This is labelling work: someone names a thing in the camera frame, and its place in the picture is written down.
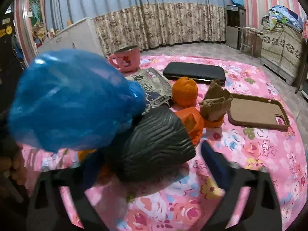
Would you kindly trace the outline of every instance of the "striped wallpaper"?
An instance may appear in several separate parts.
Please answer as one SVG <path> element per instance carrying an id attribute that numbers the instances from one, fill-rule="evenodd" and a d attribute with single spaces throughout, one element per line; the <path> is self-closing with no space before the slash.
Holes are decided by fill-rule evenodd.
<path id="1" fill-rule="evenodd" d="M 261 28 L 261 19 L 266 11 L 275 5 L 282 5 L 293 10 L 300 17 L 306 15 L 298 0 L 244 0 L 246 8 L 246 25 Z"/>
<path id="2" fill-rule="evenodd" d="M 43 22 L 46 25 L 44 2 L 45 0 L 41 0 Z M 26 63 L 29 63 L 37 54 L 36 46 L 32 39 L 31 21 L 27 16 L 29 11 L 29 0 L 14 0 L 15 31 Z"/>

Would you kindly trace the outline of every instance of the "pink mug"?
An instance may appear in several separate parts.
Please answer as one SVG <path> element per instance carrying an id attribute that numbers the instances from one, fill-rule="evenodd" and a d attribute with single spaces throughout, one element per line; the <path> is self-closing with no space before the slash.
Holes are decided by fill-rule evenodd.
<path id="1" fill-rule="evenodd" d="M 140 67 L 140 51 L 138 46 L 128 46 L 115 51 L 109 56 L 109 62 L 117 70 L 126 73 L 137 71 Z"/>

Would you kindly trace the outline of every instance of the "mug rim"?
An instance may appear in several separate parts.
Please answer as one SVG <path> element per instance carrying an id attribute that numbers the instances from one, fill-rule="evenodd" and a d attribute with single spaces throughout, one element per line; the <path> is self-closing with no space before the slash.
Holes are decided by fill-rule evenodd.
<path id="1" fill-rule="evenodd" d="M 115 53 L 115 54 L 119 54 L 119 53 L 122 53 L 122 52 L 129 52 L 129 51 L 134 50 L 135 48 L 138 48 L 138 46 L 137 46 L 137 45 L 127 46 L 127 47 L 118 49 L 118 50 L 115 51 L 114 53 Z"/>

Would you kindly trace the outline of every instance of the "tiled floor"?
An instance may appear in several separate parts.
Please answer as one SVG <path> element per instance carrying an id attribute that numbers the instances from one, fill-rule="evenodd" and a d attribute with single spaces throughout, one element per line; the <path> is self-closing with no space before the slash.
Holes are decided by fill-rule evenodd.
<path id="1" fill-rule="evenodd" d="M 179 44 L 174 46 L 158 47 L 143 51 L 142 55 L 183 55 L 183 56 L 208 56 L 211 58 L 232 60 L 244 62 L 253 66 L 260 67 L 269 77 L 272 84 L 278 90 L 293 116 L 296 119 L 298 129 L 305 147 L 308 147 L 308 103 L 301 97 L 301 93 L 294 93 L 295 88 L 286 84 L 280 77 L 270 71 L 268 68 L 260 65 L 258 58 L 251 58 L 246 54 L 239 52 L 225 44 L 219 43 L 192 43 Z"/>

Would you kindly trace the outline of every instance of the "floral bedsheet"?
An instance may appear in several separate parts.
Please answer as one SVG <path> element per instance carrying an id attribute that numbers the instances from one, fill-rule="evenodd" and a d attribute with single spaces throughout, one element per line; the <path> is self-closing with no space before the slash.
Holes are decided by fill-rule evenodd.
<path id="1" fill-rule="evenodd" d="M 287 132 L 262 130 L 231 125 L 227 115 L 217 129 L 204 129 L 202 140 L 229 160 L 249 169 L 266 166 L 281 206 L 283 230 L 301 211 L 306 202 L 307 163 L 301 136 L 293 115 L 266 75 L 257 67 L 236 61 L 201 57 L 143 56 L 141 68 L 154 67 L 161 71 L 172 62 L 192 62 L 218 65 L 226 73 L 225 88 L 232 93 L 276 99 L 287 112 L 291 126 Z M 198 84 L 197 101 L 202 101 L 208 86 Z M 211 177 L 200 155 L 183 164 L 173 175 L 148 183 L 124 185 L 116 177 L 107 185 L 96 185 L 86 191 L 91 204 L 110 230 L 176 231 L 200 230 L 221 200 L 224 192 Z M 78 166 L 75 151 L 62 149 L 58 154 L 23 147 L 28 169 L 26 188 L 33 190 L 40 171 Z M 73 224 L 82 227 L 70 198 L 69 189 L 61 188 L 61 195 Z M 248 191 L 240 194 L 237 208 L 228 226 L 241 216 Z"/>

